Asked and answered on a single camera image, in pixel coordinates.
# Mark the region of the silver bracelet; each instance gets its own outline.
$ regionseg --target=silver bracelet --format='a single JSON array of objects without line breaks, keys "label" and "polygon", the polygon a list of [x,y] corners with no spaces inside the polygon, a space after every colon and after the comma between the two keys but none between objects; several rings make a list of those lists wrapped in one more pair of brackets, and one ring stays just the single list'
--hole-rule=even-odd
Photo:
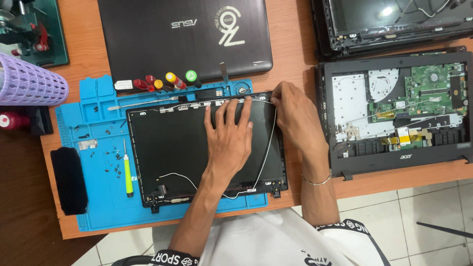
[{"label": "silver bracelet", "polygon": [[314,183],[312,183],[312,182],[307,181],[307,179],[304,178],[304,176],[302,175],[302,173],[301,173],[300,175],[302,176],[302,180],[304,180],[304,181],[306,181],[307,183],[309,183],[309,184],[311,184],[311,185],[314,185],[314,186],[323,185],[323,184],[327,183],[327,182],[332,178],[332,175],[328,175],[327,179],[326,179],[324,182],[322,182],[322,183],[315,183],[315,184],[314,184]]}]

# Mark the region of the blue silicone repair mat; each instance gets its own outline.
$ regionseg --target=blue silicone repair mat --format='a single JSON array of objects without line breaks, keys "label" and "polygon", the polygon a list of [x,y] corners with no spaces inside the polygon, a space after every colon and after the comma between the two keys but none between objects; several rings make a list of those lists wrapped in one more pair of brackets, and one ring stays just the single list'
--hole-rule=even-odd
[{"label": "blue silicone repair mat", "polygon": [[[228,97],[238,95],[237,90],[241,87],[246,89],[247,94],[253,92],[249,79],[205,84],[200,89],[217,89],[222,92],[223,97]],[[80,231],[160,222],[184,216],[189,204],[162,206],[159,213],[155,214],[151,214],[149,208],[143,208],[128,125],[126,124],[126,108],[112,111],[107,108],[166,99],[172,96],[187,96],[187,100],[193,101],[195,100],[194,91],[200,89],[189,86],[185,90],[173,92],[146,92],[117,97],[112,78],[105,75],[98,79],[81,80],[80,102],[64,104],[56,108],[62,145],[73,147],[78,151],[87,188],[87,212],[76,215]],[[167,100],[147,105],[177,102],[178,100]],[[126,151],[130,157],[135,192],[134,197],[131,198],[126,196],[125,189],[125,172],[123,158],[121,158],[123,156],[123,139],[125,139]],[[217,212],[253,209],[267,205],[266,194],[241,196],[234,200],[224,198],[220,200]]]}]

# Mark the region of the yellow-green screwdriver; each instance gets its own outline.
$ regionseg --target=yellow-green screwdriver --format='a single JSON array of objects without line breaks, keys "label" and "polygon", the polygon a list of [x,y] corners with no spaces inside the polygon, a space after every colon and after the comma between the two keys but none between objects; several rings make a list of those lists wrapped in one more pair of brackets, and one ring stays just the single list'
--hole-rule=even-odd
[{"label": "yellow-green screwdriver", "polygon": [[123,146],[125,147],[125,155],[123,155],[123,162],[125,163],[126,196],[131,198],[133,197],[133,184],[131,183],[130,160],[128,159],[128,155],[126,154],[125,138],[123,138]]}]

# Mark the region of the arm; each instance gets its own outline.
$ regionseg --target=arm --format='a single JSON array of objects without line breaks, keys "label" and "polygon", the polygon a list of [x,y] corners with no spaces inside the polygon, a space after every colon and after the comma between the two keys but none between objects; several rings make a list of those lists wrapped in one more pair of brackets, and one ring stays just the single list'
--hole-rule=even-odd
[{"label": "arm", "polygon": [[235,111],[238,100],[225,101],[215,113],[216,128],[210,122],[210,107],[205,108],[205,130],[209,145],[209,162],[202,174],[199,189],[174,233],[169,248],[200,257],[209,236],[213,217],[225,189],[241,170],[251,153],[253,123],[248,122],[251,98],[245,99],[238,125]]},{"label": "arm", "polygon": [[[328,144],[316,107],[300,89],[285,81],[274,89],[271,102],[278,110],[278,126],[284,136],[302,153],[303,177],[311,183],[324,182],[330,175]],[[303,218],[311,225],[340,220],[331,179],[318,186],[302,180],[301,202]]]}]

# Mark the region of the white tile floor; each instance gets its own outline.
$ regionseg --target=white tile floor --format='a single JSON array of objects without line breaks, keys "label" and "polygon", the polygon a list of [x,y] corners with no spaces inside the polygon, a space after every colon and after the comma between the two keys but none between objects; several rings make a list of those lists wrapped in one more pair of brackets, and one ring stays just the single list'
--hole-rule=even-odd
[{"label": "white tile floor", "polygon": [[[473,239],[416,222],[473,233],[473,178],[338,200],[340,218],[365,224],[392,266],[468,266]],[[300,214],[300,206],[294,207]],[[108,234],[72,266],[109,266],[153,255],[151,228]]]}]

